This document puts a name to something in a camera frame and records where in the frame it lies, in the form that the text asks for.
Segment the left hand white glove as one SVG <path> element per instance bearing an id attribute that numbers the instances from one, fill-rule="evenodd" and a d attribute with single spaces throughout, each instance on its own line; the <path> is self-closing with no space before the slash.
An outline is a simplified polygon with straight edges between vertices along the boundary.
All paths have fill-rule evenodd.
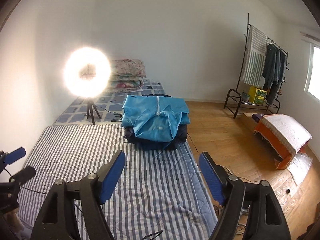
<path id="1" fill-rule="evenodd" d="M 18 211 L 19 208 L 16 208 L 4 215 L 5 220 L 14 232 L 20 232 L 24 229 L 23 224 L 17 215 Z"/>

